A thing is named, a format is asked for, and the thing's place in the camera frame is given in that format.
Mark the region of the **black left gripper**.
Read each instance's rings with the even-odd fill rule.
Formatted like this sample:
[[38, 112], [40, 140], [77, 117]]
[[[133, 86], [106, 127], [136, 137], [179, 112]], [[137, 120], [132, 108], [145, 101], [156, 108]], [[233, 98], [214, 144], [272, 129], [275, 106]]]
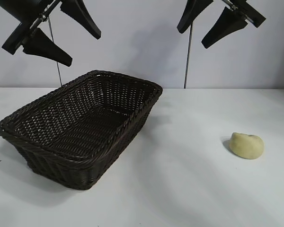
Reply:
[[[71, 66], [72, 57], [58, 47], [38, 26], [45, 22], [59, 0], [3, 0], [1, 7], [19, 21], [2, 48], [14, 55], [19, 46], [29, 55], [40, 56]], [[101, 31], [82, 0], [62, 0], [62, 12], [77, 21], [96, 39]]]

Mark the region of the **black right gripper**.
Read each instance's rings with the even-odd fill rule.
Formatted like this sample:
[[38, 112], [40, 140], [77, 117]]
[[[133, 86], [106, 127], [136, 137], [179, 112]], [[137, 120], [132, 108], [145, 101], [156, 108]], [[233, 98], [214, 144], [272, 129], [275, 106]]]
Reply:
[[[247, 3], [246, 0], [223, 0], [229, 8], [225, 7], [214, 26], [202, 39], [205, 49], [215, 44], [225, 36], [244, 29], [248, 20], [256, 28], [261, 26], [266, 18], [255, 8]], [[187, 0], [182, 17], [177, 25], [180, 33], [184, 33], [196, 19], [196, 17], [205, 10], [213, 0]]]

